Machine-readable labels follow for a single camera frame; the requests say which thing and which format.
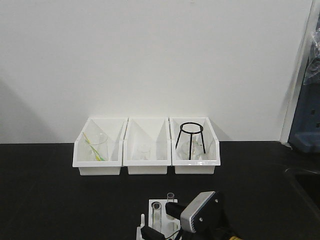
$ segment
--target glass beaker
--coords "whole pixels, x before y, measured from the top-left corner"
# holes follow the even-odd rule
[[[82,134],[89,149],[89,158],[92,161],[108,161],[108,136],[103,132],[90,134],[89,137],[85,132]]]

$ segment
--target test tube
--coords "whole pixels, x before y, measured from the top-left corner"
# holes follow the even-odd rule
[[[152,228],[161,233],[161,203],[155,201],[152,203]]]
[[[168,192],[166,194],[166,202],[169,203],[169,202],[174,202],[175,201],[175,194],[173,192]],[[169,219],[169,220],[173,220],[174,217],[170,216],[170,215],[166,215],[166,217]]]

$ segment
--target black table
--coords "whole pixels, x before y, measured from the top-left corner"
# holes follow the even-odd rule
[[[286,169],[320,169],[318,155],[278,142],[221,142],[213,175],[80,176],[73,144],[0,145],[0,239],[135,240],[148,199],[173,192],[180,202],[222,191],[245,240],[319,240],[320,218]]]

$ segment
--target white door frame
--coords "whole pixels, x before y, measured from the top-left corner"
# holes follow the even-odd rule
[[[295,61],[295,71],[292,75],[292,80],[290,84],[289,102],[286,110],[283,128],[281,132],[280,142],[287,143],[292,122],[294,120],[294,115],[297,107],[297,102],[300,94],[300,89],[302,81],[304,79],[305,70],[307,67],[308,57],[310,54],[310,49],[312,45],[311,33],[316,29],[317,22],[320,13],[320,0],[313,0],[310,8],[310,14],[305,24],[304,37],[300,43],[296,61]]]

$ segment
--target storage bin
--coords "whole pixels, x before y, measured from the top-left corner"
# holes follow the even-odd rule
[[[123,165],[129,174],[167,174],[171,165],[168,118],[129,118]]]
[[[172,165],[176,174],[213,174],[215,166],[220,165],[220,149],[219,140],[210,123],[208,117],[170,117],[171,132],[171,148],[172,148]],[[187,131],[196,134],[192,135],[192,154],[189,160],[190,134],[181,132],[178,140],[181,125],[184,123],[196,123],[184,125]],[[205,153],[203,151],[203,143],[201,134],[198,133],[203,127],[202,135]]]
[[[72,166],[79,168],[80,175],[119,175],[122,166],[123,141],[128,118],[91,118],[86,121],[74,143]],[[97,136],[106,135],[103,156],[96,144]]]

